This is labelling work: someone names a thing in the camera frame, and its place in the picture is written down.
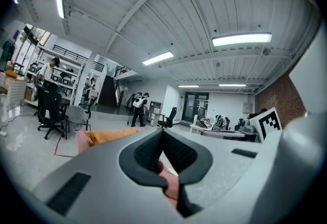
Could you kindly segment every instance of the cable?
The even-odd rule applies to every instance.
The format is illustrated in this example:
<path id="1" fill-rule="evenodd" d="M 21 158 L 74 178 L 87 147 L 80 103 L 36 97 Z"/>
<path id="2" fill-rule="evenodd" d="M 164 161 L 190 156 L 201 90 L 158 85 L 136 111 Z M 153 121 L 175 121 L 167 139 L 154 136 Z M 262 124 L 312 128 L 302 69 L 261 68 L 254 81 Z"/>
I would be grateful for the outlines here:
<path id="1" fill-rule="evenodd" d="M 35 116 L 35 114 L 27 114 L 27 115 L 17 115 L 15 118 L 13 118 L 12 120 L 10 120 L 10 121 L 8 121 L 7 122 L 7 124 L 6 125 L 4 125 L 4 126 L 1 126 L 0 127 L 0 131 L 1 131 L 1 129 L 3 128 L 3 127 L 7 127 L 8 126 L 8 124 L 9 124 L 9 122 L 12 122 L 12 121 L 14 121 L 17 117 L 27 117 L 27 116 Z"/>

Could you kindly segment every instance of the shelving unit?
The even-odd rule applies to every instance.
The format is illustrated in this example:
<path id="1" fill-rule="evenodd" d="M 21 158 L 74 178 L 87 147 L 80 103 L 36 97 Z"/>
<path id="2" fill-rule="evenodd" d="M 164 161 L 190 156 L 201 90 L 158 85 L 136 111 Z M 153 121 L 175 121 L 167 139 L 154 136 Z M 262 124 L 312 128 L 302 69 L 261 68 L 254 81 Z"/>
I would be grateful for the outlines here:
<path id="1" fill-rule="evenodd" d="M 74 100 L 75 100 L 75 95 L 76 95 L 76 90 L 77 90 L 77 86 L 78 86 L 78 83 L 80 81 L 80 77 L 81 77 L 81 74 L 83 72 L 83 69 L 85 67 L 85 63 L 80 63 L 80 62 L 77 62 L 73 59 L 70 59 L 70 58 L 67 58 L 66 56 L 64 55 L 61 55 L 59 54 L 58 52 L 54 52 L 52 50 L 49 50 L 49 49 L 46 49 L 45 47 L 43 46 L 40 46 L 40 45 L 37 45 L 35 47 L 35 51 L 39 51 L 39 53 L 37 53 L 37 57 L 35 56 L 35 53 L 33 54 L 34 58 L 32 57 L 28 63 L 28 67 L 27 67 L 27 71 L 25 73 L 25 77 L 27 76 L 27 74 L 31 74 L 32 78 L 36 78 L 36 73 L 34 72 L 31 72 L 30 71 L 30 67 L 31 67 L 31 64 L 33 63 L 37 63 L 38 67 L 42 67 L 42 65 L 50 62 L 53 58 L 55 57 L 58 57 L 60 59 L 60 64 L 63 65 L 63 64 L 67 64 L 67 65 L 70 65 L 72 66 L 74 69 L 78 69 L 78 72 L 77 73 L 73 73 L 73 72 L 69 72 L 69 71 L 66 71 L 65 69 L 62 69 L 62 68 L 57 68 L 57 67 L 54 67 L 54 70 L 55 71 L 59 71 L 59 72 L 65 72 L 66 74 L 69 74 L 71 75 L 72 77 L 75 77 L 75 83 L 73 84 L 73 86 L 69 86 L 69 85 L 65 85 L 65 84 L 62 84 L 62 83 L 59 83 L 57 81 L 53 81 L 54 83 L 56 83 L 58 86 L 61 86 L 63 88 L 68 88 L 68 89 L 71 89 L 72 90 L 72 93 L 71 95 L 68 97 L 68 96 L 65 96 L 65 94 L 61 94 L 61 98 L 63 99 L 66 99 L 66 100 L 70 100 L 70 105 L 73 105 L 74 103 Z M 31 89 L 34 90 L 34 83 L 27 83 L 27 86 L 26 87 L 29 87 Z M 28 103 L 28 104 L 31 104 L 31 105 L 34 105 L 34 106 L 37 106 L 38 105 L 38 101 L 30 101 L 30 100 L 27 100 L 25 99 L 25 103 Z"/>

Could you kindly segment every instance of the white shirt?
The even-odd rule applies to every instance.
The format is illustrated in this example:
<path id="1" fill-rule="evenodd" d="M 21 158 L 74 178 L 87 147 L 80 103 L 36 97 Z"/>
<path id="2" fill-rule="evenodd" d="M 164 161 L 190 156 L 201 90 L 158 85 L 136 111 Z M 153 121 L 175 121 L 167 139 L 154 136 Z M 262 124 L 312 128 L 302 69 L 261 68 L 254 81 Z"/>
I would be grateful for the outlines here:
<path id="1" fill-rule="evenodd" d="M 52 77 L 52 68 L 50 67 L 50 62 L 47 64 L 44 64 L 41 68 L 39 75 L 43 76 L 43 79 L 50 80 Z"/>

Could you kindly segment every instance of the pillar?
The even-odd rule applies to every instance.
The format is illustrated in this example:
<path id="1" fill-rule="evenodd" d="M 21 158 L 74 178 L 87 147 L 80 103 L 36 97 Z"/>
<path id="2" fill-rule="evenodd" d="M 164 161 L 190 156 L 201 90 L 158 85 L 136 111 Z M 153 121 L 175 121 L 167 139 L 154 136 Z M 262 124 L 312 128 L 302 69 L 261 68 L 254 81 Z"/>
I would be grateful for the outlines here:
<path id="1" fill-rule="evenodd" d="M 91 52 L 91 55 L 89 56 L 88 61 L 87 61 L 86 65 L 84 67 L 84 70 L 82 72 L 81 79 L 80 79 L 80 81 L 78 83 L 78 86 L 77 86 L 77 91 L 76 91 L 76 96 L 75 96 L 75 101 L 74 101 L 74 105 L 76 105 L 76 106 L 79 103 L 81 103 L 86 78 L 87 78 L 87 75 L 90 72 L 91 66 L 93 64 L 93 61 L 94 61 L 97 53 L 98 53 L 97 50 L 94 50 L 94 51 Z"/>

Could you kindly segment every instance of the doorway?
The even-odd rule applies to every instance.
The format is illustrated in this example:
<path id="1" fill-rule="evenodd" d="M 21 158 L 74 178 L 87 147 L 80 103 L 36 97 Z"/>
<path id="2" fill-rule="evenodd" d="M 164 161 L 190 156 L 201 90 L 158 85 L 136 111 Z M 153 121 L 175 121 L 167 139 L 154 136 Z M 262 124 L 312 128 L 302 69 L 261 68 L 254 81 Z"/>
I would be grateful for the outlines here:
<path id="1" fill-rule="evenodd" d="M 194 116 L 205 118 L 208 110 L 209 93 L 186 92 L 182 120 L 192 122 Z"/>

